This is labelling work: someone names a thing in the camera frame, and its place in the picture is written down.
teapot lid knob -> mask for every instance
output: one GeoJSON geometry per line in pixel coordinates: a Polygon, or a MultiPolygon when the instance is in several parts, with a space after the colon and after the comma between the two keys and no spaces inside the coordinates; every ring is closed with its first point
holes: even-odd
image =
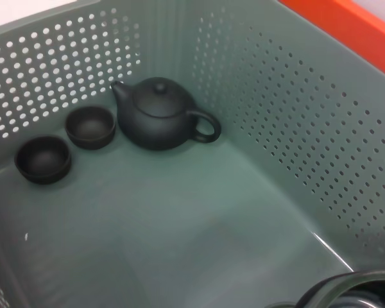
{"type": "Polygon", "coordinates": [[[165,94],[167,92],[167,85],[162,82],[156,83],[154,85],[154,92],[156,94],[165,94]]]}

black handle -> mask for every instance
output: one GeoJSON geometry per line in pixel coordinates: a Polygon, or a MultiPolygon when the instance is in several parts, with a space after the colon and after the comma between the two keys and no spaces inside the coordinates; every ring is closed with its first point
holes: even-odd
{"type": "Polygon", "coordinates": [[[190,116],[200,117],[204,120],[207,120],[214,129],[213,134],[205,135],[204,133],[200,133],[196,128],[194,128],[194,132],[191,136],[191,139],[202,143],[210,143],[214,142],[219,138],[219,136],[221,135],[221,124],[213,115],[200,109],[189,110],[187,113],[190,116]]]}

teapot spout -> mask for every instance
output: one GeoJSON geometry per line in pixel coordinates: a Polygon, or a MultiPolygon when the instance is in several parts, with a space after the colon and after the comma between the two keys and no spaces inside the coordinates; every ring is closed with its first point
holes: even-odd
{"type": "Polygon", "coordinates": [[[120,107],[120,104],[124,103],[131,96],[132,92],[131,86],[125,85],[120,81],[113,81],[111,83],[111,89],[113,90],[115,102],[118,107],[120,107]]]}

black teapot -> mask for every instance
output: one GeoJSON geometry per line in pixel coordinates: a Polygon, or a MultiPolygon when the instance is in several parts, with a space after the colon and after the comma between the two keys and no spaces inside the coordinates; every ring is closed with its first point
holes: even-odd
{"type": "Polygon", "coordinates": [[[210,143],[221,134],[218,120],[200,110],[191,95],[172,80],[150,78],[133,87],[114,81],[111,88],[117,101],[120,129],[143,148],[167,150],[188,139],[210,143]],[[199,132],[198,118],[207,120],[214,133],[199,132]]]}

teapot lid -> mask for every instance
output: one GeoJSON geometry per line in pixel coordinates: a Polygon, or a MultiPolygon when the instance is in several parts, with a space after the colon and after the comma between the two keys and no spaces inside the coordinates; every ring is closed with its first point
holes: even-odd
{"type": "Polygon", "coordinates": [[[149,78],[134,87],[133,102],[145,114],[153,117],[175,116],[194,105],[190,94],[176,82],[149,78]]]}

